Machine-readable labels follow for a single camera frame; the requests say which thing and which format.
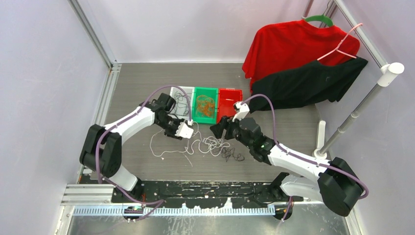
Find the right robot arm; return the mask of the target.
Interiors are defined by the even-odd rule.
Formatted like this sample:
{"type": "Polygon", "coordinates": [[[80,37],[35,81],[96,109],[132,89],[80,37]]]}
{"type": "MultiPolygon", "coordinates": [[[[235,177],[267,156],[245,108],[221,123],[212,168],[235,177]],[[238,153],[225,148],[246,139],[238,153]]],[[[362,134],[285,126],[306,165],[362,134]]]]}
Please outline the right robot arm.
{"type": "Polygon", "coordinates": [[[289,196],[310,198],[346,217],[357,201],[368,195],[367,187],[344,159],[318,160],[292,150],[264,135],[251,117],[233,120],[223,116],[210,130],[217,139],[237,140],[258,162],[292,172],[279,174],[273,182],[272,196],[278,201],[289,196]]]}

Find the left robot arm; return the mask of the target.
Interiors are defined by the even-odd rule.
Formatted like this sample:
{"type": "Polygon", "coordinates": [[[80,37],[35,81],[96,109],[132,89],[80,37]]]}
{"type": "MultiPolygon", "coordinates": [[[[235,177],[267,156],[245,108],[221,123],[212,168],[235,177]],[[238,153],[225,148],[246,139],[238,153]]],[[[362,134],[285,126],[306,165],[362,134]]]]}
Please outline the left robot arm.
{"type": "Polygon", "coordinates": [[[168,137],[191,138],[193,123],[170,115],[175,103],[170,95],[162,93],[158,99],[141,103],[117,122],[92,125],[80,154],[80,164],[108,178],[124,189],[125,198],[137,202],[143,195],[141,180],[122,165],[122,147],[130,137],[152,125],[162,128],[168,137]]]}

